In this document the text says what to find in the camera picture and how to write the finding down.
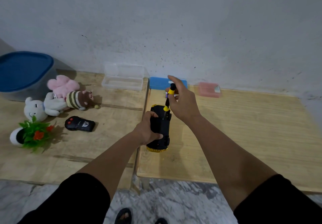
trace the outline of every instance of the brown stuffed bear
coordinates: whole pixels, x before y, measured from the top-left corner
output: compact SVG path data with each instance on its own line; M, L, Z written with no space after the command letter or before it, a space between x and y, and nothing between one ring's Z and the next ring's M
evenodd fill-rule
M66 103L68 107L85 110L87 106L94 106L94 97L92 92L84 91L73 91L67 94Z

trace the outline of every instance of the sandal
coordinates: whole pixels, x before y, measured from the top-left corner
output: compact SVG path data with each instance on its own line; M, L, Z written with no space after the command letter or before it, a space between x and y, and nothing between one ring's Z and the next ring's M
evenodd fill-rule
M159 218L155 224L168 224L168 222L164 218Z
M125 213L128 214L128 217L121 219ZM114 224L131 224L132 223L132 214L129 208L123 208L119 211L118 215L116 216Z

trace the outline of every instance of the person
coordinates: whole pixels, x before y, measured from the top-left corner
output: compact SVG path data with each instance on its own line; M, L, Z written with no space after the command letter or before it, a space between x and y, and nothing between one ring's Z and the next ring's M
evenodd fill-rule
M207 121L199 112L195 94L178 78L168 78L176 84L175 93L179 94L168 95L170 109L195 134L239 223L321 220L320 206ZM151 116L157 117L157 114L147 111L132 132L63 181L45 202L27 213L19 223L103 223L132 153L140 145L163 137L151 131ZM125 208L119 212L115 223L131 224L131 221L131 212ZM156 222L166 223L163 218Z

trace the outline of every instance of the artificial plant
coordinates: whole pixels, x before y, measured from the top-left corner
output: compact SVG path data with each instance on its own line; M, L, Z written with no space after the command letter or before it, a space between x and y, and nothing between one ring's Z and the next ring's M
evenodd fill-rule
M50 123L37 122L36 117L33 116L32 121L24 121L19 123L24 129L23 134L23 148L32 148L33 151L45 145L46 141L50 139L50 132L54 128Z

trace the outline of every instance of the marble floor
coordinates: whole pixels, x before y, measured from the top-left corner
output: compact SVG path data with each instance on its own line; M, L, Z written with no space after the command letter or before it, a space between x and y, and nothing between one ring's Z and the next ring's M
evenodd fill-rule
M17 223L27 212L37 208L58 186L32 185L16 181L0 181L0 224ZM105 224L114 223L116 214L129 207L133 223L154 223L164 217L174 223L237 223L218 186L184 181L150 181L150 190L141 194L128 190L116 192ZM322 206L322 195L311 195Z

